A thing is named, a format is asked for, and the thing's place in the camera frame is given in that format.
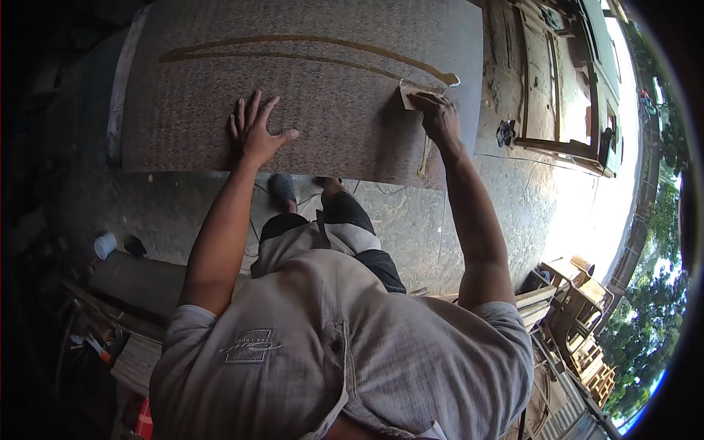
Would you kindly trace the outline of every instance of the red object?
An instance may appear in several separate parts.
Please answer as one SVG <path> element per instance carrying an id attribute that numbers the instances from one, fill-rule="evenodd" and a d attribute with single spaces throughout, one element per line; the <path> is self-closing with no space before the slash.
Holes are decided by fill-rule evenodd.
<path id="1" fill-rule="evenodd" d="M 144 440 L 151 440 L 151 430 L 153 428 L 151 411 L 149 410 L 149 399 L 145 398 L 142 402 L 142 409 L 137 416 L 137 425 L 134 428 L 134 433 Z"/>

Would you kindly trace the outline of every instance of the right hand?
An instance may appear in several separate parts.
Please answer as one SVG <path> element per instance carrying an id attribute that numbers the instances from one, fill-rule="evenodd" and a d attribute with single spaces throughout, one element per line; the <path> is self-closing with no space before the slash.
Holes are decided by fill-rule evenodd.
<path id="1" fill-rule="evenodd" d="M 441 151 L 462 145 L 460 118 L 454 103 L 450 103 L 446 98 L 422 92 L 409 94 L 408 98 L 423 112 L 423 128 Z"/>

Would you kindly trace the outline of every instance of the hand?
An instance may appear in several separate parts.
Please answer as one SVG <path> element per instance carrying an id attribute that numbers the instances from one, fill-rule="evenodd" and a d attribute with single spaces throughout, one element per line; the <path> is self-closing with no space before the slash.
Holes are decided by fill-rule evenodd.
<path id="1" fill-rule="evenodd" d="M 272 136 L 266 130 L 266 122 L 279 97 L 275 97 L 259 109 L 262 92 L 257 90 L 245 109 L 245 101 L 237 100 L 237 116 L 230 115 L 228 127 L 235 142 L 242 145 L 241 164 L 259 169 L 274 156 L 285 142 L 298 137 L 298 130 L 285 130 Z"/>
<path id="2" fill-rule="evenodd" d="M 464 151 L 460 141 L 460 118 L 455 104 L 430 93 L 410 94 L 408 98 L 423 112 L 423 128 L 440 151 Z"/>

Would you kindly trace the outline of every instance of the black shorts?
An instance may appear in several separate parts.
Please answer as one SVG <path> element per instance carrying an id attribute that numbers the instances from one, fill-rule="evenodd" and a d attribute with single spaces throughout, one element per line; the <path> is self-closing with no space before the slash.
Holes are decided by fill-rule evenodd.
<path id="1" fill-rule="evenodd" d="M 325 212 L 325 223 L 335 225 L 350 223 L 359 226 L 376 236 L 372 221 L 364 208 L 355 200 L 352 194 L 341 191 L 327 199 L 322 208 Z M 308 221 L 298 214 L 279 214 L 269 219 L 262 228 L 261 241 L 278 237 L 288 230 L 307 225 Z M 363 265 L 376 275 L 387 291 L 404 294 L 406 288 L 398 276 L 396 265 L 391 256 L 379 249 L 370 249 L 355 255 Z"/>

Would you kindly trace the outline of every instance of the foot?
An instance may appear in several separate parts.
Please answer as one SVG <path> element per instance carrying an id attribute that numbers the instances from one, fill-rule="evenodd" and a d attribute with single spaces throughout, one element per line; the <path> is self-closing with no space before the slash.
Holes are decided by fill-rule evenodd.
<path id="1" fill-rule="evenodd" d="M 282 213 L 297 212 L 294 180 L 290 174 L 274 174 L 268 182 L 269 197 Z"/>

